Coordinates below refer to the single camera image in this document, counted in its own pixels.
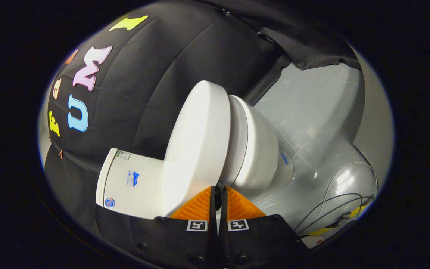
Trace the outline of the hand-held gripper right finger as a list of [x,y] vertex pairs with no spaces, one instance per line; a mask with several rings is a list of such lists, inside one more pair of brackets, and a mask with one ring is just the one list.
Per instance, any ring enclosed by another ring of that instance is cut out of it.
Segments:
[[220,246],[227,269],[293,269],[305,245],[279,214],[267,215],[234,188],[223,188]]

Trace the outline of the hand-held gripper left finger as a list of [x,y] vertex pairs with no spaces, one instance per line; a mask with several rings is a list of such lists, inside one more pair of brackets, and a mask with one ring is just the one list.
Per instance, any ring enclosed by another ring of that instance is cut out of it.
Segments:
[[167,217],[131,218],[131,254],[160,269],[205,269],[217,235],[215,187],[207,187]]

